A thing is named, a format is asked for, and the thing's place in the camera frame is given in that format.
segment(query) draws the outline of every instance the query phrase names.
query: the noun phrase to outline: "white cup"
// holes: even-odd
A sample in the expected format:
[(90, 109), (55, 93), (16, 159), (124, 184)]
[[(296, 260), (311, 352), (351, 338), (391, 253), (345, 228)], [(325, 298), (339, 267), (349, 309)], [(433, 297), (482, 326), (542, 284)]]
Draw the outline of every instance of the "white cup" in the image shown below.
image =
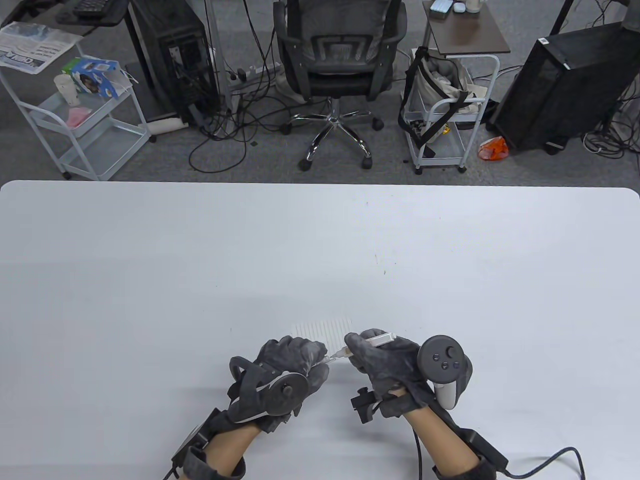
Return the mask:
[(62, 74), (53, 79), (60, 94), (65, 98), (67, 103), (72, 107), (80, 105), (76, 84), (70, 75)]
[(467, 11), (469, 13), (478, 13), (482, 8), (482, 4), (486, 2), (486, 0), (467, 0), (466, 6)]

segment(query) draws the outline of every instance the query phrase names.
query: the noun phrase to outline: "hand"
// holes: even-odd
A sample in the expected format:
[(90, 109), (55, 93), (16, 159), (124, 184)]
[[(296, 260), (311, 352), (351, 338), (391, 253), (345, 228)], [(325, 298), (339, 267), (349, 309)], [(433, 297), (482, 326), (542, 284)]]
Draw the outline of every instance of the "hand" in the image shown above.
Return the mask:
[(326, 355), (326, 347), (321, 342), (282, 337), (279, 342), (269, 340), (264, 344), (255, 364), (265, 362), (280, 371), (301, 373), (309, 382), (309, 395), (318, 391), (329, 375), (329, 366), (318, 364)]
[(408, 392), (418, 405), (429, 405), (433, 401), (433, 391), (418, 369), (420, 346), (402, 337), (380, 347), (373, 347), (366, 341), (383, 333), (386, 332), (377, 328), (365, 330), (360, 335), (348, 333), (344, 341), (353, 354), (349, 361), (360, 372), (369, 375), (373, 390), (381, 398)]

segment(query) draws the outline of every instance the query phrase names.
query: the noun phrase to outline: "office chair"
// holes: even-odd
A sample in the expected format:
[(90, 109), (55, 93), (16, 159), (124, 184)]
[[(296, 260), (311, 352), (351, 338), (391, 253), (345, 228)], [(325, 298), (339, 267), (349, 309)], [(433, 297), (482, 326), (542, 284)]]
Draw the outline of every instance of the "office chair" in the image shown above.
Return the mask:
[(329, 97), (327, 115), (294, 115), (280, 127), (291, 133), (298, 120), (324, 122), (306, 156), (298, 163), (303, 172), (312, 166), (320, 143), (332, 130), (346, 133), (364, 152), (362, 168), (373, 165), (371, 151), (348, 120), (372, 117), (372, 127), (384, 127), (370, 111), (340, 113), (340, 98), (364, 95), (375, 100), (391, 88), (398, 42), (406, 34), (406, 8), (402, 0), (288, 0), (273, 4), (273, 22), (280, 59), (294, 92), (309, 101)]

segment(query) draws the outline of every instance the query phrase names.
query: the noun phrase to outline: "metal cart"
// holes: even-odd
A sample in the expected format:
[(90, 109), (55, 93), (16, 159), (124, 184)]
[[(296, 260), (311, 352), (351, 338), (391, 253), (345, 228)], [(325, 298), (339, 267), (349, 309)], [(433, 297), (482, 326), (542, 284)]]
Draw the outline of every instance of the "metal cart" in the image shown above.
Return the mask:
[[(76, 48), (80, 56), (83, 56), (79, 44), (76, 44)], [(149, 133), (133, 87), (128, 87), (117, 99), (103, 99), (90, 93), (79, 94), (81, 105), (90, 108), (92, 112), (78, 127), (70, 128), (63, 120), (68, 118), (70, 107), (59, 92), (54, 93), (38, 106), (23, 102), (3, 75), (2, 67), (11, 68), (0, 65), (0, 83), (7, 89), (62, 176), (67, 180), (71, 178), (72, 173), (91, 180), (109, 180), (147, 140), (155, 141), (155, 137)], [(141, 127), (121, 122), (111, 116), (112, 110), (129, 97), (136, 106)], [(40, 127), (66, 135), (71, 141), (71, 148), (58, 157), (42, 135)]]
[[(480, 121), (484, 115), (484, 110), (486, 109), (489, 98), (491, 97), (491, 92), (493, 90), (493, 85), (495, 84), (495, 80), (498, 76), (498, 71), (500, 70), (500, 60), (496, 55), (491, 54), (473, 54), (473, 55), (447, 55), (446, 58), (454, 59), (462, 59), (462, 58), (486, 58), (491, 59), (494, 62), (493, 73), (491, 74), (489, 87), (487, 88), (486, 95), (483, 98), (473, 98), (469, 99), (465, 102), (465, 105), (471, 103), (480, 104), (479, 111), (477, 113), (456, 113), (451, 119), (447, 122), (447, 126), (449, 127), (449, 131), (447, 133), (439, 135), (439, 137), (432, 143), (428, 143), (427, 146), (436, 152), (436, 156), (433, 158), (428, 158), (424, 156), (425, 146), (423, 145), (421, 148), (417, 148), (413, 143), (411, 136), (408, 133), (405, 133), (407, 142), (409, 144), (409, 151), (411, 152), (411, 159), (413, 161), (413, 165), (415, 167), (415, 173), (417, 175), (422, 174), (422, 167), (425, 166), (457, 166), (458, 170), (463, 173), (467, 170), (465, 163), (467, 162), (467, 158), (469, 157), (469, 153), (473, 146), (474, 140), (476, 138), (476, 134), (478, 128), (480, 126)], [(468, 77), (470, 81), (470, 76), (467, 70), (464, 68), (463, 75)], [(425, 122), (427, 125), (432, 124), (439, 120), (449, 109), (449, 104), (456, 102), (456, 99), (444, 99), (433, 105), (427, 105), (420, 94), (420, 90), (417, 85), (414, 83), (413, 88), (410, 93), (410, 100), (407, 102), (407, 107), (404, 111), (404, 120), (407, 123), (414, 122), (416, 120), (420, 120)], [(460, 122), (473, 122), (474, 127), (471, 131), (471, 137), (465, 144), (460, 135), (460, 130), (458, 129), (457, 123)]]

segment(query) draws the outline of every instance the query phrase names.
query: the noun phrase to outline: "black computer tower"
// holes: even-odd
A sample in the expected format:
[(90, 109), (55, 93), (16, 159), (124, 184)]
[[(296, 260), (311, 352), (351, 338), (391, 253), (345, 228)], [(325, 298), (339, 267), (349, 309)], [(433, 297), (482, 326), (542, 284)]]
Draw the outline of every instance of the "black computer tower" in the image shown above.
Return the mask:
[(540, 38), (488, 127), (516, 150), (554, 153), (612, 114), (640, 71), (640, 34), (620, 23)]
[(132, 0), (155, 80), (185, 122), (220, 108), (204, 25), (185, 0)]

